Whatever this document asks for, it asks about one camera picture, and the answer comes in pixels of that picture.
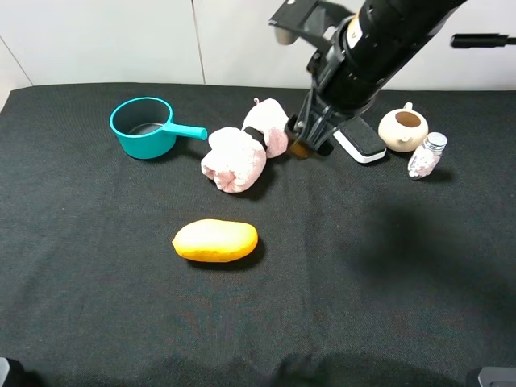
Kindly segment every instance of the black fabric surface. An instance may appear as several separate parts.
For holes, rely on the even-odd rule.
[[[408,156],[361,166],[269,160],[246,193],[200,171],[207,142],[158,160],[110,131],[121,102],[156,96],[177,123],[242,125],[253,98],[289,114],[305,92],[58,85],[0,114],[0,356],[48,386],[457,386],[516,366],[516,93],[382,92],[449,138],[426,180]],[[172,237],[200,218],[253,224],[233,264],[190,264]]]

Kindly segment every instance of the small bottle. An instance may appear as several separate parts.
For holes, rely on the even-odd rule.
[[[448,140],[445,135],[433,132],[419,145],[409,161],[409,176],[418,180],[428,176],[441,159]]]

